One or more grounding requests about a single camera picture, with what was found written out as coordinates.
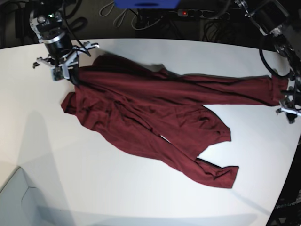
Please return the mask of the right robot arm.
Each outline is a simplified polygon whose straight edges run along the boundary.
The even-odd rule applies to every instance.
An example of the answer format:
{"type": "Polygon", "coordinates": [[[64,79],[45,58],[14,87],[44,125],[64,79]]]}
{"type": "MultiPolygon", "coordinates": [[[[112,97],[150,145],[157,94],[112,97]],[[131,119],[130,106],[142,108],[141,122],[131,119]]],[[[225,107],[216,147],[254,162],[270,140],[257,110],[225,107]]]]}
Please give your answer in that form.
{"type": "Polygon", "coordinates": [[[68,19],[75,16],[82,4],[81,0],[35,0],[30,12],[29,24],[45,45],[48,56],[38,57],[33,68],[46,65],[50,69],[52,80],[68,80],[79,84],[79,55],[91,56],[89,50],[99,48],[98,43],[82,43],[75,32],[87,25],[87,19],[79,17],[72,23],[68,19]]]}

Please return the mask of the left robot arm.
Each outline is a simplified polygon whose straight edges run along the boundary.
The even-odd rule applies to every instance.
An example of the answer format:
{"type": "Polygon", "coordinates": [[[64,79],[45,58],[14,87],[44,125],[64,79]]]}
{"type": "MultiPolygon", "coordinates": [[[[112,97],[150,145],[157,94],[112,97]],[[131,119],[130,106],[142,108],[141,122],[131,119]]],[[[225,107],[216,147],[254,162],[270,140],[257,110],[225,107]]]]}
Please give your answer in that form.
{"type": "Polygon", "coordinates": [[[235,3],[263,35],[259,54],[266,69],[279,79],[294,82],[292,87],[282,91],[285,97],[276,110],[277,113],[285,113],[288,122],[293,124],[301,115],[301,20],[293,21],[278,0],[236,0],[235,3]],[[287,59],[290,66],[288,74],[279,75],[267,63],[263,55],[267,39],[271,39],[277,53],[287,59]]]}

